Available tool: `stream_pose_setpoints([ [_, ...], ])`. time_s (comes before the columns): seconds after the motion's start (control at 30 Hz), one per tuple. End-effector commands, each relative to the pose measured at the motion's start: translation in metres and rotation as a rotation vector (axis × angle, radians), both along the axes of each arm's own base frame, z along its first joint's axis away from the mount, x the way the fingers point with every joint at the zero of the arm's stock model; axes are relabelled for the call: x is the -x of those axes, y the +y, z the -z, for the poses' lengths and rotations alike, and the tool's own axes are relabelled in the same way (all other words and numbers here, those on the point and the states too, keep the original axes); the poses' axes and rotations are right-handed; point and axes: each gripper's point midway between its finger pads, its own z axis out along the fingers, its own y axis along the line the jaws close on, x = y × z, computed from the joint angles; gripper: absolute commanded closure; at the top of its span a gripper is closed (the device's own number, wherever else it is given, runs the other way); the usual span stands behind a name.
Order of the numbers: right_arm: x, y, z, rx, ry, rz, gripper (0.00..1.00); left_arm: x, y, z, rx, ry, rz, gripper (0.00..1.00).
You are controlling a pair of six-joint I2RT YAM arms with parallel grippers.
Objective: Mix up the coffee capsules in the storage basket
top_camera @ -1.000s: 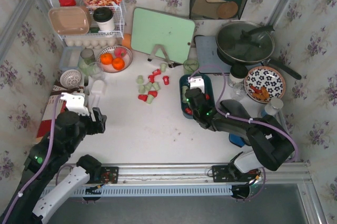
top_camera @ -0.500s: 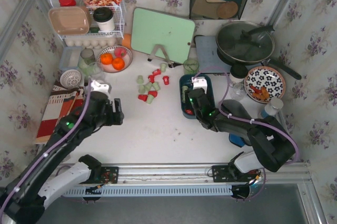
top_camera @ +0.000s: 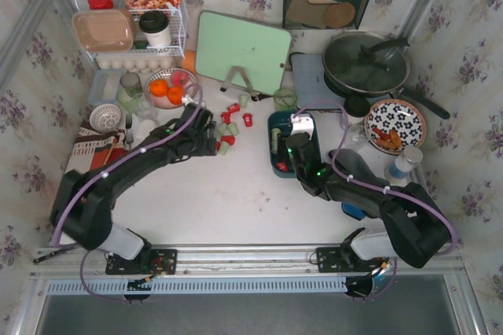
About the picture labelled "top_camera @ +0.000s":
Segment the green coffee capsule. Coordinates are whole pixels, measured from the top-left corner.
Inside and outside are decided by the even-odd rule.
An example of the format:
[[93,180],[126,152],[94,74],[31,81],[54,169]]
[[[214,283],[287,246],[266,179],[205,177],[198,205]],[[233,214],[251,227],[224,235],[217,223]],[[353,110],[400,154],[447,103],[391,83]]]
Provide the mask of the green coffee capsule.
[[218,132],[219,135],[224,135],[226,133],[226,130],[227,130],[226,123],[220,123],[216,128],[216,131]]
[[271,153],[277,154],[278,151],[278,140],[271,141]]
[[229,133],[231,133],[232,136],[237,136],[240,133],[237,124],[234,122],[231,122],[227,125],[227,130],[229,131]]
[[230,148],[230,144],[228,142],[221,142],[219,144],[218,153],[221,155],[226,155],[229,148]]
[[239,96],[239,106],[242,109],[245,109],[247,107],[248,102],[249,102],[249,96],[248,95],[242,94],[242,95]]

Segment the red coffee capsule bottom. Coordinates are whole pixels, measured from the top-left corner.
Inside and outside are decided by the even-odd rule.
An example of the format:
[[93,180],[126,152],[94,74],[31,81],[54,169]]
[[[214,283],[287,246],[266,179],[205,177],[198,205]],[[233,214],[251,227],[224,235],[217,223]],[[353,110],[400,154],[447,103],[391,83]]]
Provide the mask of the red coffee capsule bottom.
[[276,163],[276,168],[279,170],[279,171],[283,171],[283,172],[287,172],[288,171],[288,166],[286,163],[284,162],[278,162]]

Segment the green coffee capsule lone bottom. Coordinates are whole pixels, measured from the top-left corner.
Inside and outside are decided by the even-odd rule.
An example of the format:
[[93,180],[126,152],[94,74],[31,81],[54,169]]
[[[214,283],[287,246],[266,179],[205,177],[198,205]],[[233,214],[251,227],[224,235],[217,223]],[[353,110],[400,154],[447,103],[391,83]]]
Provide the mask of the green coffee capsule lone bottom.
[[273,128],[271,130],[271,137],[276,138],[280,133],[281,133],[281,130],[279,128]]

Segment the teal plastic storage basket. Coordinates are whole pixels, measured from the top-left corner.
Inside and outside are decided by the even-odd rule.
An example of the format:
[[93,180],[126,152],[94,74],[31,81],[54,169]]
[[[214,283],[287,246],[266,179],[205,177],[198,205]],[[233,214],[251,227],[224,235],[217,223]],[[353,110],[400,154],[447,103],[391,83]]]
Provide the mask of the teal plastic storage basket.
[[[279,111],[279,112],[294,112],[295,110],[288,110],[288,111]],[[278,140],[278,136],[276,138],[271,137],[271,130],[273,128],[278,128],[278,113],[279,112],[274,112],[272,115],[269,116],[267,120],[267,130],[268,130],[268,137],[269,137],[269,151],[270,151],[270,164],[272,166],[273,173],[278,176],[278,169],[276,168],[276,163],[278,163],[278,151],[277,154],[271,153],[271,141],[272,140]]]

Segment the blue cloth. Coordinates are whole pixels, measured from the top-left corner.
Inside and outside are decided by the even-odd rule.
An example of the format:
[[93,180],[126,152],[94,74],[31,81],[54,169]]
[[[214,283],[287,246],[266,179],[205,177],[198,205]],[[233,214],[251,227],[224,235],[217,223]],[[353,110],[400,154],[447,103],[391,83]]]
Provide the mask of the blue cloth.
[[[352,174],[357,180],[369,183],[374,186],[384,187],[389,185],[389,181],[376,176],[362,156],[352,149],[341,149],[336,157],[336,166],[345,174]],[[343,212],[358,221],[368,217],[377,219],[380,217],[379,205],[369,202],[365,207],[356,205],[353,202],[343,202],[341,204]]]

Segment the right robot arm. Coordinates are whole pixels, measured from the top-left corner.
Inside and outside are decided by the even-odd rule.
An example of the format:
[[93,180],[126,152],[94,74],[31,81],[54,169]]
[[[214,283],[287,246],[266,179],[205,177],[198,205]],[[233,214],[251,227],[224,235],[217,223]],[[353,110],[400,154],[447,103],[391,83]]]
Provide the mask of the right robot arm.
[[433,256],[456,248],[453,225],[423,186],[415,182],[393,186],[375,176],[360,154],[342,146],[330,153],[326,163],[314,141],[312,117],[294,112],[290,123],[286,150],[303,189],[325,201],[353,205],[382,221],[390,245],[386,251],[371,251],[371,258],[397,256],[422,268]]

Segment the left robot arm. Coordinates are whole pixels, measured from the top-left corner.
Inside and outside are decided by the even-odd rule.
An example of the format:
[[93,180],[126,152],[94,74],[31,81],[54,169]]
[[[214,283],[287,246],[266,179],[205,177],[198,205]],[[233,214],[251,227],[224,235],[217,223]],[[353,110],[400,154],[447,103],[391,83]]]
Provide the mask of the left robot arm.
[[53,243],[66,234],[87,251],[101,250],[125,260],[149,258],[152,246],[141,235],[112,220],[116,200],[135,183],[168,164],[217,153],[212,111],[189,103],[178,119],[169,120],[113,164],[64,174],[50,215]]

